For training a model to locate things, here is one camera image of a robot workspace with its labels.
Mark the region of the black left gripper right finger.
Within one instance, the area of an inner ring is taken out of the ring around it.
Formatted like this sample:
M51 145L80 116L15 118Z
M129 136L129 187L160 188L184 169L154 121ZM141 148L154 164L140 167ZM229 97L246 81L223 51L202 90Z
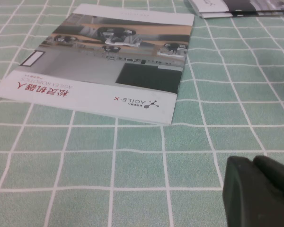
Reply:
M284 165L266 156L256 156L252 162L284 194Z

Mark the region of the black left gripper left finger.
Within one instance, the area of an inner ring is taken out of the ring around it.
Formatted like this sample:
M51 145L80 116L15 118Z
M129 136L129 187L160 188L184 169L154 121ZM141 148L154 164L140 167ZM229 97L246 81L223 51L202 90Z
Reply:
M227 159L223 204L229 227L284 227L284 194L245 157Z

